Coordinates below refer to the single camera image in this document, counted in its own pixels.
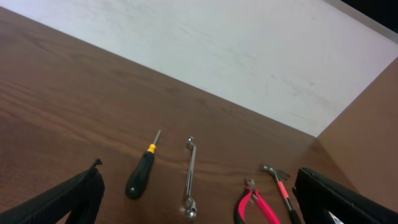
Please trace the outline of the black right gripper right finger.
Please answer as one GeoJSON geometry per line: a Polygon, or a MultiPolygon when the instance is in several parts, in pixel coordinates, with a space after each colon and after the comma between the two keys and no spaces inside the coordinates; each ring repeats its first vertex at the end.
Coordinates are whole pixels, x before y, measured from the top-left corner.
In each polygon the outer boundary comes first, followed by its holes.
{"type": "Polygon", "coordinates": [[[298,170],[293,193],[306,224],[397,224],[397,212],[363,197],[308,167],[298,170]]]}

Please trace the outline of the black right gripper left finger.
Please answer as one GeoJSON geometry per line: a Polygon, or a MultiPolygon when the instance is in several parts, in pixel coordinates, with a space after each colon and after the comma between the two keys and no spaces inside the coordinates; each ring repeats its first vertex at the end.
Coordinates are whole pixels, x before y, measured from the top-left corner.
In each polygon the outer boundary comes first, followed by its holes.
{"type": "Polygon", "coordinates": [[[94,223],[104,195],[104,180],[96,168],[96,159],[89,169],[56,185],[48,191],[1,213],[1,223],[57,223],[67,216],[66,223],[94,223]]]}

